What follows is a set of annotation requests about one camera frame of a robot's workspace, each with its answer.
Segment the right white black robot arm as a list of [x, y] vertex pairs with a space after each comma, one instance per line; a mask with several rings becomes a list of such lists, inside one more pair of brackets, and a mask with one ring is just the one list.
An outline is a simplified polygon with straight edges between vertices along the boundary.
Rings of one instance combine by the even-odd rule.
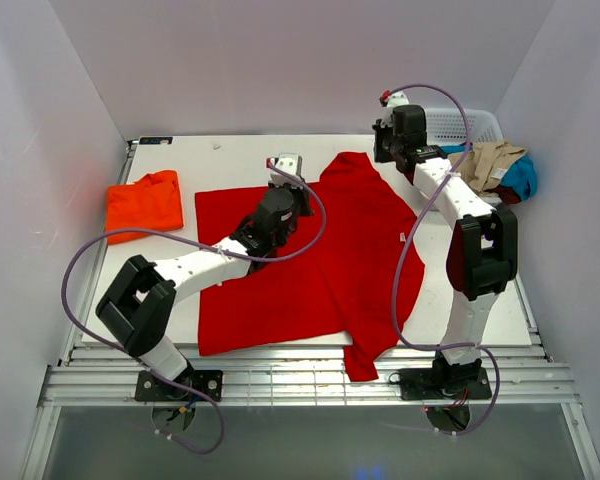
[[483, 201], [446, 153], [428, 143], [422, 107], [396, 95], [382, 104], [386, 112], [373, 126], [375, 162], [393, 163], [452, 230], [446, 273], [453, 297], [445, 335], [431, 349], [431, 367], [402, 369], [395, 382], [404, 400], [488, 399], [480, 346], [494, 303], [517, 274], [517, 219], [508, 208]]

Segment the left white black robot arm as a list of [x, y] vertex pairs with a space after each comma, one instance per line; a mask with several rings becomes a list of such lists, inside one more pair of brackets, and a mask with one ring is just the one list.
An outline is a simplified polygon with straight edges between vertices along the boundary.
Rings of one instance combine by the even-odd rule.
[[123, 351], [154, 372], [158, 388], [170, 399], [185, 397], [193, 367], [166, 335], [174, 306], [212, 286], [249, 276], [271, 262], [310, 216], [309, 192], [286, 183], [270, 184], [253, 213], [210, 249], [149, 261], [125, 261], [95, 313]]

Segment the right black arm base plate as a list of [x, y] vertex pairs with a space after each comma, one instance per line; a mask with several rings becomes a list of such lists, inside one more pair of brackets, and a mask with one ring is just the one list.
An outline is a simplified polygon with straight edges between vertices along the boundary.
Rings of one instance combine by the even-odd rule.
[[389, 385], [399, 388], [402, 400], [489, 400], [492, 390], [481, 368], [478, 375], [469, 379], [435, 379], [431, 369], [403, 368], [391, 373], [387, 379]]

